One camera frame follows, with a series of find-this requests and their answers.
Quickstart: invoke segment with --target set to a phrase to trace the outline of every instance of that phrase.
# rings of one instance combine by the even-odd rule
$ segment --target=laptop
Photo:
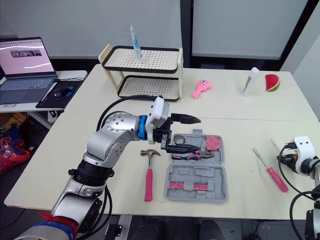
[[[0,66],[0,104],[39,102],[57,79],[40,37],[0,41]]]

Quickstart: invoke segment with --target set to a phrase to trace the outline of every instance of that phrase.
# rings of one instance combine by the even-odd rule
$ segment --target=toy watermelon
[[[275,74],[267,74],[265,75],[265,85],[267,92],[274,92],[280,86],[279,77]]]

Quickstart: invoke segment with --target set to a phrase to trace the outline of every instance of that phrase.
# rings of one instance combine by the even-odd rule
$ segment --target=laptop screen
[[[0,42],[0,66],[5,75],[54,72],[41,38]]]

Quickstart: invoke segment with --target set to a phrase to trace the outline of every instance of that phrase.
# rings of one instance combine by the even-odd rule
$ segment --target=pink hair brush
[[[198,99],[201,92],[204,92],[205,90],[207,90],[211,87],[212,87],[212,84],[209,81],[200,79],[195,85],[195,92],[192,93],[192,96],[195,99]]]

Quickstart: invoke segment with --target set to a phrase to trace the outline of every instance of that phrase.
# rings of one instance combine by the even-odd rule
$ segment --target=laptop keyboard
[[[52,80],[52,77],[7,80],[1,85],[0,91],[46,89]]]

